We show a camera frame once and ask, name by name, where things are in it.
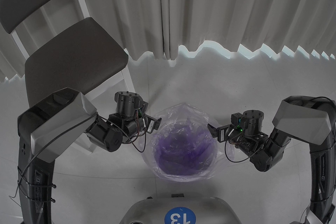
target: tiled floor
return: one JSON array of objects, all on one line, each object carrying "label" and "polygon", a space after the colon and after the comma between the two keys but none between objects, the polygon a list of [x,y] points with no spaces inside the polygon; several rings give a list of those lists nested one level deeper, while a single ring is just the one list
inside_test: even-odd
[{"label": "tiled floor", "polygon": [[[145,53],[137,62],[131,60],[129,69],[136,91],[149,102],[150,115],[187,102],[224,125],[232,113],[259,109],[265,113],[266,133],[273,129],[271,121],[283,98],[336,98],[336,61],[307,59],[300,52],[293,58],[281,53],[277,60],[259,52],[248,60],[239,53],[227,59],[212,48],[203,48],[195,58],[181,53],[174,62]],[[102,116],[114,112],[114,93],[123,89],[120,82],[93,100]],[[0,112],[0,224],[15,224],[22,221],[21,211],[8,195],[14,193],[17,180],[16,118],[28,108],[24,79],[0,83],[0,93],[0,107],[9,107]],[[244,155],[236,151],[236,158]],[[155,178],[131,145],[114,153],[96,149],[91,155],[69,147],[55,165],[52,218],[55,224],[119,223],[139,200],[185,193],[224,199],[243,224],[287,224],[298,221],[309,203],[310,177],[309,147],[297,141],[287,146],[282,161],[266,173],[247,161],[193,183]],[[335,224],[336,217],[330,223]]]}]

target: brown cushioned seat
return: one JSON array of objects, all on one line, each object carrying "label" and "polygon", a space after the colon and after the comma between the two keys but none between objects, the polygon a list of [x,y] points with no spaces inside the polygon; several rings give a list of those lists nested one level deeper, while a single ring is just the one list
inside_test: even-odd
[{"label": "brown cushioned seat", "polygon": [[128,55],[91,17],[64,30],[25,63],[29,106],[65,87],[86,94],[128,63]]}]

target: curtain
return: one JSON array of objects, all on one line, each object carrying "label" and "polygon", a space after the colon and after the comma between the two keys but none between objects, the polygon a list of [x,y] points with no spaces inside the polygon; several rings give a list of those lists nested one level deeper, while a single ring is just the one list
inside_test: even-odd
[{"label": "curtain", "polygon": [[[336,55],[336,0],[86,0],[90,15],[133,59],[145,51],[174,60],[179,45],[196,51],[204,40],[230,51],[263,43],[279,53]],[[31,55],[81,20],[77,0],[51,0],[17,27]],[[22,54],[0,27],[0,79],[24,74]]]}]

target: translucent trash bag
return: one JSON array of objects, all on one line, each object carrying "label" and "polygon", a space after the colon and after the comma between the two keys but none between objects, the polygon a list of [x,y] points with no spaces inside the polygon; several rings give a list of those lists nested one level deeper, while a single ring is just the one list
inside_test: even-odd
[{"label": "translucent trash bag", "polygon": [[[182,103],[154,117],[161,117],[162,122],[157,131],[147,134],[142,157],[159,178],[178,182],[207,179],[229,166],[224,143],[219,146],[207,128],[208,123],[219,124],[207,113]],[[226,153],[233,159],[232,145],[227,144]]]}]

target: black cylindrical motor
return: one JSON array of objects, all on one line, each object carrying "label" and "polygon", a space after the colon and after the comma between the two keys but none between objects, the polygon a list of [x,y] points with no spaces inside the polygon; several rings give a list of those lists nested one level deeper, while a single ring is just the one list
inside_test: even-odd
[{"label": "black cylindrical motor", "polygon": [[144,101],[140,95],[133,92],[116,92],[114,100],[117,102],[116,113],[124,117],[133,117],[136,109],[142,108]]},{"label": "black cylindrical motor", "polygon": [[247,110],[243,113],[240,120],[240,127],[243,129],[244,136],[256,136],[261,132],[264,113],[259,110]]}]

